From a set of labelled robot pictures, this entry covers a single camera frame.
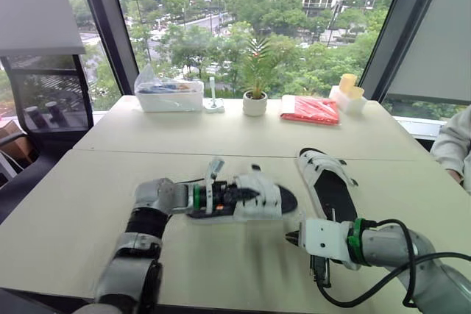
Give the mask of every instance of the red package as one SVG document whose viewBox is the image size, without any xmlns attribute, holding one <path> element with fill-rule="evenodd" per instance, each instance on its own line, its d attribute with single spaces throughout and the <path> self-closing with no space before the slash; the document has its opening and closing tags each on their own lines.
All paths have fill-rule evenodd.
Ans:
<svg viewBox="0 0 471 314">
<path fill-rule="evenodd" d="M 290 121 L 337 125 L 339 111 L 332 99 L 320 99 L 309 96 L 284 95 L 281 98 L 281 118 Z"/>
</svg>

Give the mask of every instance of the window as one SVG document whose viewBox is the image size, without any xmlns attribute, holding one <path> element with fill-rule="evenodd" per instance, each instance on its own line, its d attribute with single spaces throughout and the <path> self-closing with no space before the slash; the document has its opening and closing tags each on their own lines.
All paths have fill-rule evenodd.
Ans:
<svg viewBox="0 0 471 314">
<path fill-rule="evenodd" d="M 13 100 L 10 81 L 0 63 L 0 117 L 13 117 L 15 115 L 15 100 Z"/>
<path fill-rule="evenodd" d="M 109 110 L 121 97 L 87 0 L 68 0 L 86 53 L 80 56 L 94 111 Z"/>
<path fill-rule="evenodd" d="M 397 99 L 387 96 L 381 103 L 392 115 L 409 118 L 433 119 L 446 121 L 467 106 L 462 104 L 417 101 L 414 99 Z"/>
<path fill-rule="evenodd" d="M 248 40 L 269 39 L 279 63 L 264 90 L 328 96 L 344 73 L 360 77 L 392 0 L 120 0 L 138 67 L 218 82 L 218 95 L 250 88 Z"/>
</svg>

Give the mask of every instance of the person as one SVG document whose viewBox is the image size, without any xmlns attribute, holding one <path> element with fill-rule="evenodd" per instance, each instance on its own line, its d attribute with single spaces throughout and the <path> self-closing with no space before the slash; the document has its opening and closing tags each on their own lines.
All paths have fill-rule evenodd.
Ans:
<svg viewBox="0 0 471 314">
<path fill-rule="evenodd" d="M 441 129 L 431 154 L 471 194 L 471 105 Z"/>
</svg>

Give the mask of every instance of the insole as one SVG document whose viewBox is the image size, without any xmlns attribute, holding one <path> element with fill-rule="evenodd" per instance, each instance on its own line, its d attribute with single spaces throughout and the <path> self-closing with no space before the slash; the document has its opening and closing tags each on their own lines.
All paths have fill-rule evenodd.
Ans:
<svg viewBox="0 0 471 314">
<path fill-rule="evenodd" d="M 328 220 L 354 221 L 357 218 L 355 205 L 342 178 L 332 171 L 322 171 L 316 184 L 314 184 L 320 204 Z"/>
</svg>

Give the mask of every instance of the small white stand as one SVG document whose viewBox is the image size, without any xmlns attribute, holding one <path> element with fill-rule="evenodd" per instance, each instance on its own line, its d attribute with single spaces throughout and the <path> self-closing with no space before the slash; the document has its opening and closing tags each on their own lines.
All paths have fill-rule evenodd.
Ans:
<svg viewBox="0 0 471 314">
<path fill-rule="evenodd" d="M 205 99 L 203 106 L 205 107 L 206 113 L 223 113 L 224 112 L 224 101 L 216 98 L 216 84 L 214 78 L 209 78 L 209 85 L 211 86 L 211 99 Z"/>
</svg>

